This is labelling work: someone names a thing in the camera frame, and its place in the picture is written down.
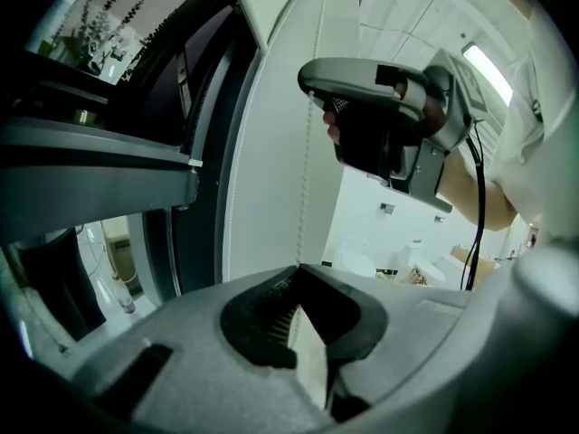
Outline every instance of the cable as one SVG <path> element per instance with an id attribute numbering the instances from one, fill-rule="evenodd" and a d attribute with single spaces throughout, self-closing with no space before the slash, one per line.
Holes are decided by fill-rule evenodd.
<path id="1" fill-rule="evenodd" d="M 477 139 L 479 140 L 479 145 L 482 146 L 482 144 L 480 143 L 479 133 L 478 133 L 476 126 L 475 126 L 475 132 L 477 135 Z M 475 170 L 477 173 L 477 187 L 478 187 L 478 193 L 479 193 L 479 224 L 477 227 L 477 234 L 475 235 L 474 243 L 472 244 L 472 249 L 470 250 L 472 252 L 472 261 L 470 262 L 469 278 L 467 280 L 467 285 L 466 285 L 466 289 L 468 291 L 470 291 L 470 290 L 472 290 L 472 287 L 474 285 L 474 278 L 475 278 L 475 275 L 477 273 L 477 266 L 479 264 L 480 241 L 482 240 L 482 234 L 483 234 L 484 228 L 485 228 L 485 211 L 486 211 L 487 195 L 486 195 L 486 186 L 485 186 L 483 158 L 479 154 L 479 150 L 475 147 L 475 145 L 472 142 L 472 139 L 470 137 L 468 137 L 466 139 L 466 142 L 467 142 L 467 145 L 469 146 L 470 152 L 472 153 L 472 158 L 474 159 Z M 465 262 L 465 270 L 466 270 L 466 265 L 469 263 L 469 258 L 470 258 L 470 254 L 467 257 L 467 260 Z"/>

